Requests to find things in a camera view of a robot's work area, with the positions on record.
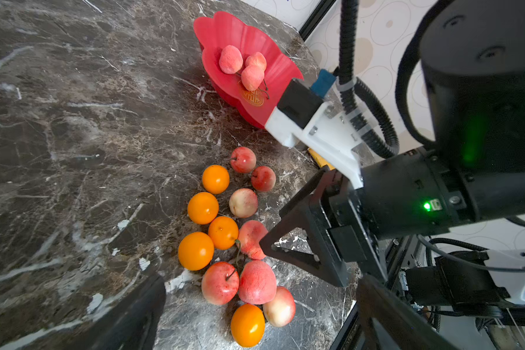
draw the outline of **orange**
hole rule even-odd
[[[208,236],[214,242],[217,249],[225,250],[230,248],[239,235],[239,228],[232,218],[220,216],[210,223]]]
[[[213,194],[200,192],[192,196],[187,206],[187,213],[194,223],[206,225],[216,218],[218,209],[218,200]]]
[[[178,255],[179,262],[184,268],[197,271],[206,267],[212,261],[214,244],[207,234],[193,232],[179,243]]]
[[[252,304],[241,305],[231,317],[231,335],[244,348],[259,344],[264,334],[264,316]]]
[[[202,184],[206,191],[220,194],[230,185],[230,173],[221,165],[210,165],[202,173]]]

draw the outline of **blue connector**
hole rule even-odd
[[[325,98],[329,89],[333,86],[336,81],[336,76],[332,73],[329,73],[326,69],[321,69],[317,80],[311,85],[311,91],[319,95],[322,99]]]

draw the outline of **red bowl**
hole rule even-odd
[[[261,30],[243,23],[230,13],[219,11],[214,18],[194,21],[194,32],[202,50],[202,63],[217,93],[239,114],[257,128],[264,128],[284,90],[293,78],[303,79],[295,63],[284,55],[276,43]],[[268,97],[260,90],[247,91],[237,74],[225,74],[219,67],[222,49],[233,45],[243,61],[255,52],[266,58],[265,81]]]

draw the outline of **screw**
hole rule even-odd
[[[453,197],[451,197],[449,199],[449,203],[451,203],[453,205],[457,205],[457,204],[461,203],[461,198],[459,198],[458,195],[454,195]]]
[[[333,112],[332,111],[333,109],[334,109],[333,105],[328,105],[327,108],[325,108],[325,114],[329,116]]]

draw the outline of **apple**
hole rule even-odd
[[[257,164],[257,157],[250,148],[238,147],[231,152],[231,167],[240,174],[252,172]]]
[[[202,295],[214,305],[228,303],[239,289],[239,276],[235,267],[227,262],[217,262],[202,276]]]
[[[241,252],[247,254],[249,259],[262,260],[266,258],[259,241],[268,233],[268,230],[257,220],[250,220],[241,226],[238,240],[241,242]]]
[[[230,197],[230,210],[233,215],[241,218],[250,217],[259,208],[257,195],[248,188],[240,188]]]
[[[272,190],[276,183],[276,174],[267,166],[259,166],[251,174],[251,184],[260,192]]]
[[[249,304],[264,304],[276,295],[276,276],[266,262],[253,260],[245,264],[239,277],[239,299]]]
[[[262,307],[268,322],[275,327],[283,327],[294,319],[294,297],[285,287],[276,288],[276,296]]]

